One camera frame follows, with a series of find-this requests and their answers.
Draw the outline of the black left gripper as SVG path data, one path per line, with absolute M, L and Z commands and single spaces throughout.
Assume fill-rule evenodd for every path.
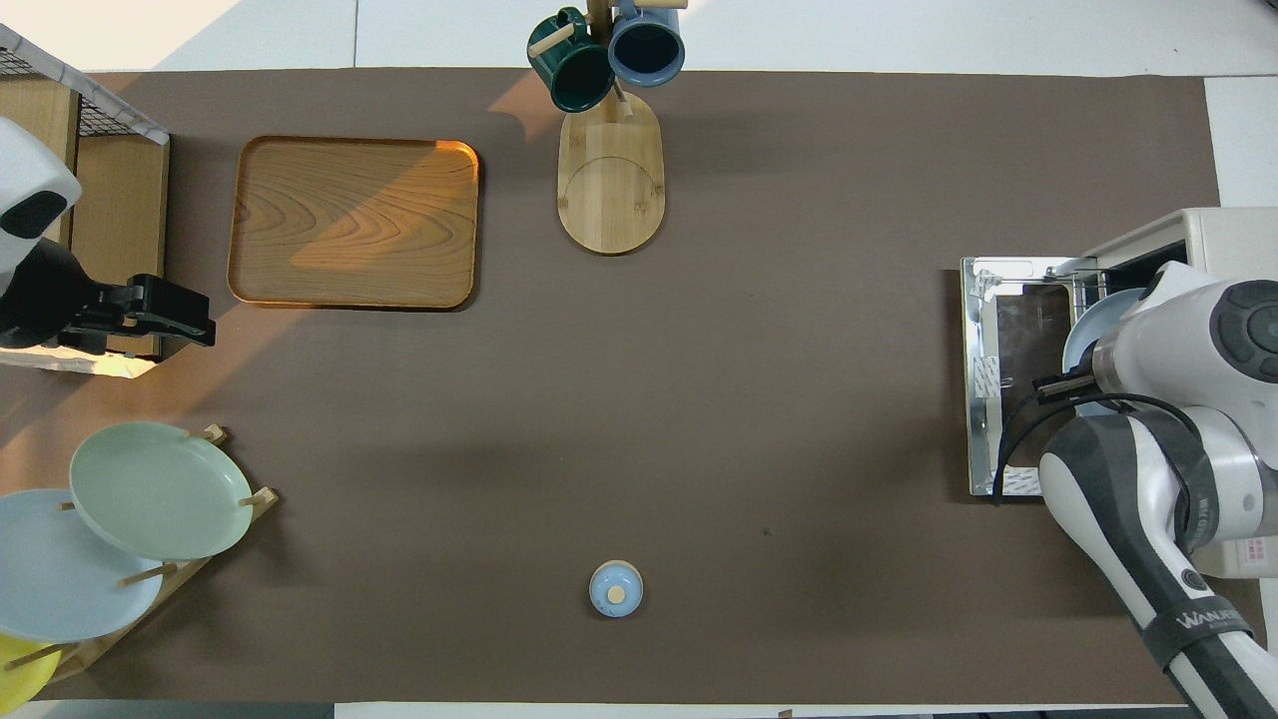
M 109 338 L 158 337 L 183 340 L 201 347 L 216 344 L 216 323 L 210 322 L 210 298 L 157 277 L 133 275 L 118 290 L 121 318 L 75 315 L 100 303 L 110 284 L 89 278 L 65 246 L 40 240 L 3 292 L 1 346 L 69 347 L 101 356 Z M 169 323 L 206 323 L 190 331 Z

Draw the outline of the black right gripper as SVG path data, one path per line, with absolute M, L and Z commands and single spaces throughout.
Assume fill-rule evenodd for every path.
M 1063 374 L 1051 374 L 1034 381 L 1036 404 L 1057 404 L 1074 397 L 1097 395 L 1098 382 L 1091 372 L 1074 369 Z

